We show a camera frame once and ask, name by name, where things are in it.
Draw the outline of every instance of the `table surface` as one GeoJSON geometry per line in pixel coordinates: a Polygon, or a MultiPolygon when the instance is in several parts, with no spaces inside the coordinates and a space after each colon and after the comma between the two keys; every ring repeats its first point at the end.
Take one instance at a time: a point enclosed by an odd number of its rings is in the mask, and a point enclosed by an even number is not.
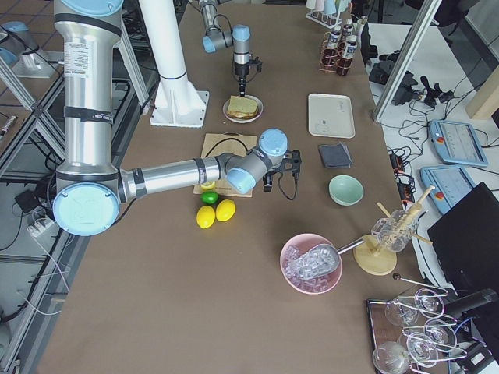
{"type": "MultiPolygon", "coordinates": [[[[90,241],[37,372],[373,372],[365,301],[392,298],[406,284],[363,272],[347,252],[336,288],[310,296],[291,288],[279,267],[281,248],[294,235],[312,232],[339,247],[382,217],[377,201],[400,207],[383,132],[370,117],[362,59],[358,54],[344,77],[320,72],[325,29],[301,6],[223,5],[219,12],[251,27],[251,49],[264,64],[247,93],[263,101],[263,115],[248,125],[225,119],[222,105],[238,88],[232,49],[205,54],[202,19],[188,7],[180,34],[189,80],[211,93],[204,127],[158,128],[143,116],[122,166],[197,157],[206,132],[259,135],[277,127],[290,149],[302,152],[299,198],[290,202],[277,186],[265,193],[259,184],[252,198],[234,199],[230,221],[207,230],[196,225],[201,202],[192,188],[135,203],[90,241]],[[308,133],[311,93],[351,97],[356,136],[343,140],[351,169],[323,168],[317,147],[338,140],[308,133]],[[355,206],[336,205],[328,195],[328,182],[340,174],[364,185],[355,206]]],[[[290,193],[292,181],[284,187],[290,193]]],[[[414,253],[400,253],[395,270],[418,279],[414,253]]]]}

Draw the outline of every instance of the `white plate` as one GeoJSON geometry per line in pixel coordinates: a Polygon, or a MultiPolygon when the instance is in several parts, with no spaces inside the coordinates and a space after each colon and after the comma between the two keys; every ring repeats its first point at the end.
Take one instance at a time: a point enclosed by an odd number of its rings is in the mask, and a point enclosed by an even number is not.
{"type": "Polygon", "coordinates": [[[237,118],[229,117],[227,115],[228,102],[230,101],[230,99],[229,99],[229,100],[227,100],[224,103],[224,106],[222,108],[222,111],[224,112],[224,116],[229,121],[232,121],[232,122],[235,122],[235,123],[248,123],[248,122],[254,121],[255,119],[257,119],[258,117],[260,117],[262,115],[262,112],[264,111],[264,103],[262,103],[262,100],[260,100],[258,97],[254,97],[254,96],[251,96],[251,95],[246,95],[245,97],[248,97],[249,99],[253,99],[253,100],[255,100],[257,102],[258,114],[255,115],[253,118],[250,118],[250,119],[237,119],[237,118]]]}
{"type": "Polygon", "coordinates": [[[356,130],[353,124],[350,97],[311,93],[309,95],[309,133],[314,136],[353,138],[356,130]]]}

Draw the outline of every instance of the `bread slice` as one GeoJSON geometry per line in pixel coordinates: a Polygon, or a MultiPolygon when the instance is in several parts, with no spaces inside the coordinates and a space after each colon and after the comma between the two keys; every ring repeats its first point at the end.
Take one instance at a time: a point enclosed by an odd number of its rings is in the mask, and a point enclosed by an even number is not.
{"type": "Polygon", "coordinates": [[[248,97],[231,96],[228,102],[227,115],[230,118],[251,119],[258,115],[258,104],[248,97]]]}

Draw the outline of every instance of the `yellow lemon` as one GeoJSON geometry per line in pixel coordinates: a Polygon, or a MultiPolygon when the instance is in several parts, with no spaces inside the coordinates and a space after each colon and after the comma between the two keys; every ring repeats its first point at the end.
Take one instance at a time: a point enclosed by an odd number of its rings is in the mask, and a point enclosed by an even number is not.
{"type": "Polygon", "coordinates": [[[215,222],[215,210],[211,206],[202,206],[196,215],[196,222],[200,228],[209,228],[215,222]]]}
{"type": "Polygon", "coordinates": [[[235,213],[235,203],[232,200],[222,200],[217,206],[217,219],[220,222],[228,221],[235,213]]]}
{"type": "Polygon", "coordinates": [[[214,189],[215,188],[215,182],[212,181],[212,182],[206,182],[206,183],[203,183],[201,186],[201,189],[203,191],[209,191],[210,189],[214,189]]]}

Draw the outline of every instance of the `pink bowl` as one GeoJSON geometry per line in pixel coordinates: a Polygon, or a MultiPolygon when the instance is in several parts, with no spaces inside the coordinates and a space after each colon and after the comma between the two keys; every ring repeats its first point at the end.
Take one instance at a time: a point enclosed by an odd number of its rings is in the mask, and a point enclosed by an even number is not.
{"type": "Polygon", "coordinates": [[[332,245],[326,238],[316,234],[300,234],[289,239],[284,247],[281,250],[281,271],[282,275],[286,279],[286,281],[297,291],[300,291],[304,294],[308,295],[319,295],[325,292],[330,291],[338,282],[340,281],[340,277],[342,276],[343,264],[342,258],[340,257],[340,263],[338,268],[329,273],[328,275],[323,275],[322,277],[315,278],[314,286],[310,284],[310,281],[289,279],[286,276],[285,269],[290,260],[290,251],[294,249],[298,249],[298,253],[296,258],[310,251],[313,247],[319,244],[329,244],[332,245]]]}

